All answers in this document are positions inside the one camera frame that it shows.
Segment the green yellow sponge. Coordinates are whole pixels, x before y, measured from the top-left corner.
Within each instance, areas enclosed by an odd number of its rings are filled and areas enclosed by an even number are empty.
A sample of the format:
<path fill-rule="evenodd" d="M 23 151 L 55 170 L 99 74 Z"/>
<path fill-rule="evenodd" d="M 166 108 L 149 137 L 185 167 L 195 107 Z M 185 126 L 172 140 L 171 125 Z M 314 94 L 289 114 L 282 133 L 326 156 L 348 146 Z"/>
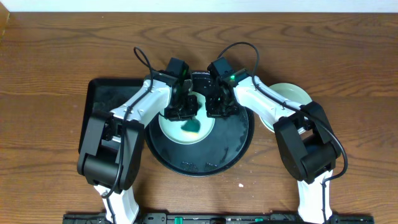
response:
<path fill-rule="evenodd" d="M 188 133 L 199 133 L 200 128 L 201 123 L 197 119 L 189 119 L 181 126 L 181 130 Z"/>

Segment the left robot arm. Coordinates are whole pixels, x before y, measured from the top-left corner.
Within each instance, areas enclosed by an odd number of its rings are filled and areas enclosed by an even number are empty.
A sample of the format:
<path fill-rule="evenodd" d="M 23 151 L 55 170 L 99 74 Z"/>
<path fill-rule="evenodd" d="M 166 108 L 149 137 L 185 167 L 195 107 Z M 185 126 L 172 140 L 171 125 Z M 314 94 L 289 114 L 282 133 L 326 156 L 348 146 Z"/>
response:
<path fill-rule="evenodd" d="M 132 184 L 141 163 L 145 128 L 158 114 L 170 121 L 197 115 L 191 95 L 192 73 L 171 58 L 165 70 L 150 70 L 140 90 L 127 102 L 105 112 L 94 110 L 81 137 L 77 172 L 101 195 L 106 214 L 102 222 L 134 223 L 139 206 Z"/>

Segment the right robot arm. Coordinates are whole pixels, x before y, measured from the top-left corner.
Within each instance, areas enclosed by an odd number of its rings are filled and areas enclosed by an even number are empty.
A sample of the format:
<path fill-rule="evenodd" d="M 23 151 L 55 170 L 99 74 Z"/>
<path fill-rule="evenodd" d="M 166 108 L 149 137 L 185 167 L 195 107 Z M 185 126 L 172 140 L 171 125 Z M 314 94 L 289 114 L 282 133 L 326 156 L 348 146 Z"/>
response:
<path fill-rule="evenodd" d="M 280 158 L 297 180 L 298 214 L 307 223 L 328 223 L 329 181 L 343 147 L 334 135 L 323 108 L 316 102 L 302 104 L 272 90 L 245 68 L 233 70 L 220 57 L 207 70 L 215 88 L 206 98 L 206 112 L 212 118 L 236 114 L 246 107 L 272 125 Z"/>

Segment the light green plate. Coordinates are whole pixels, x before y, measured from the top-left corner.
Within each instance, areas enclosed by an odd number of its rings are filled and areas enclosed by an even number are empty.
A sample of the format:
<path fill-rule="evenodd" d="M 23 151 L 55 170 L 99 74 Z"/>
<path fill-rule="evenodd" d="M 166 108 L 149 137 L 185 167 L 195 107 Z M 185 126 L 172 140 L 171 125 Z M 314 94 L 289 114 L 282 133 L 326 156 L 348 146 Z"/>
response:
<path fill-rule="evenodd" d="M 277 83 L 271 85 L 270 87 L 266 86 L 265 84 L 261 84 L 261 88 L 265 88 L 266 93 L 272 92 L 271 95 L 274 98 L 288 99 L 290 101 L 300 103 L 301 105 L 307 105 L 312 102 L 311 97 L 305 90 L 291 83 Z M 276 123 L 279 118 L 281 118 L 281 115 L 290 116 L 293 111 L 289 109 L 283 109 L 281 105 L 277 104 L 273 100 L 266 100 L 266 105 L 267 115 L 260 115 L 260 118 L 265 127 L 269 131 L 274 132 L 273 124 Z"/>
<path fill-rule="evenodd" d="M 215 125 L 215 119 L 207 117 L 205 102 L 206 98 L 200 93 L 191 92 L 191 95 L 197 97 L 198 111 L 197 115 L 192 119 L 197 119 L 201 123 L 199 133 L 188 133 L 181 130 L 181 126 L 188 120 L 185 121 L 170 121 L 159 115 L 159 125 L 162 132 L 173 142 L 179 144 L 194 144 L 205 139 L 209 135 Z"/>

